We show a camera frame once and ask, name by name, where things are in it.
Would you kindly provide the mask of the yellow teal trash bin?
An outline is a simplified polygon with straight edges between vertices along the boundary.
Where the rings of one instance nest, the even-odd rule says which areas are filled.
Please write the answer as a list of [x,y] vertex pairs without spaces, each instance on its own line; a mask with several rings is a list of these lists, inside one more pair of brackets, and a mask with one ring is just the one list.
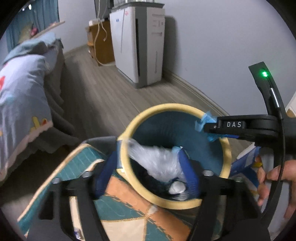
[[128,156],[126,141],[135,139],[144,146],[171,148],[183,147],[190,159],[198,161],[204,169],[222,178],[230,175],[232,154],[227,138],[209,142],[204,132],[195,129],[203,111],[189,105],[166,103],[153,106],[138,114],[118,137],[117,173],[148,202],[166,209],[184,210],[200,206],[201,200],[193,198],[175,201],[159,197],[140,181],[143,168]]

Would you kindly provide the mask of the white air purifier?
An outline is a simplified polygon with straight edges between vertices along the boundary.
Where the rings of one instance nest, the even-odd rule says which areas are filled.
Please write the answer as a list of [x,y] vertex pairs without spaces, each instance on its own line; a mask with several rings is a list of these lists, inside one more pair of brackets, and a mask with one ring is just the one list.
[[115,65],[134,88],[162,79],[165,9],[155,1],[126,1],[109,15]]

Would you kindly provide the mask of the bed with cartoon duvet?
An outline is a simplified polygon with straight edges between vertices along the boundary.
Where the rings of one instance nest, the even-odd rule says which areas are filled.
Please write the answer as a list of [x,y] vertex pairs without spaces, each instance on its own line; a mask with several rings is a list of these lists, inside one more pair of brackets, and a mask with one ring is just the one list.
[[63,45],[52,32],[26,40],[1,69],[1,183],[36,151],[53,153],[78,142],[64,119]]

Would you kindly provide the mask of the patterned teal orange cushion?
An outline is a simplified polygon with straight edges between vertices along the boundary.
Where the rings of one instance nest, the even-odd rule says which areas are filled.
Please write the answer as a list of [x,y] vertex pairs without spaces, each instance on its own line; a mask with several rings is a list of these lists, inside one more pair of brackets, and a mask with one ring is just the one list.
[[[22,233],[28,234],[53,178],[77,178],[84,171],[92,171],[103,159],[104,155],[89,144],[81,144],[72,151],[38,188],[19,216]],[[94,201],[94,205],[110,240],[186,240],[198,212],[197,208],[170,211],[151,204],[118,173],[112,175],[106,194]]]

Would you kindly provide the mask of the white tissue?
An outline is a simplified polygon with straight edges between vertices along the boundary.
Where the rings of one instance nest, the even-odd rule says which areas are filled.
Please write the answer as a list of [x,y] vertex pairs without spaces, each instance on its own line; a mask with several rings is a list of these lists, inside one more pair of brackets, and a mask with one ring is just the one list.
[[185,192],[186,190],[186,186],[183,182],[181,181],[174,181],[169,189],[168,189],[168,192],[171,194],[171,195],[177,195],[177,194],[181,194],[183,192]]

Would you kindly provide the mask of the clear plastic bag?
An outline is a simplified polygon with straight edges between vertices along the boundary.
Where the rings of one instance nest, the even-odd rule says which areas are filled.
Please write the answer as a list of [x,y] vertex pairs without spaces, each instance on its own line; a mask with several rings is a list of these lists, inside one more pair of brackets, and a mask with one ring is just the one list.
[[145,168],[148,174],[156,180],[169,182],[173,179],[179,179],[186,182],[178,158],[180,147],[166,149],[157,146],[143,146],[134,139],[128,140],[127,143],[129,157]]

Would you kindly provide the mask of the wooden side cabinet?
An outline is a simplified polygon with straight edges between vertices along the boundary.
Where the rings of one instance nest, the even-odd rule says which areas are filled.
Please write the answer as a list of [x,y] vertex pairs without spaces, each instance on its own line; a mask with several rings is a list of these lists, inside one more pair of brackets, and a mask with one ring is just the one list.
[[110,21],[95,23],[85,28],[91,57],[100,66],[114,63]]

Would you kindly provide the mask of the blue white package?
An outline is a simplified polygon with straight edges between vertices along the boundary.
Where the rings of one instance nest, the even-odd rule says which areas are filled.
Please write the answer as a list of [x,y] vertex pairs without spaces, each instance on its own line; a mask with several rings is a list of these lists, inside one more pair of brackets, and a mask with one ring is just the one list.
[[237,156],[231,165],[229,177],[242,177],[251,190],[257,189],[259,185],[257,170],[262,166],[262,162],[257,162],[256,157],[259,156],[260,149],[260,147],[251,144]]

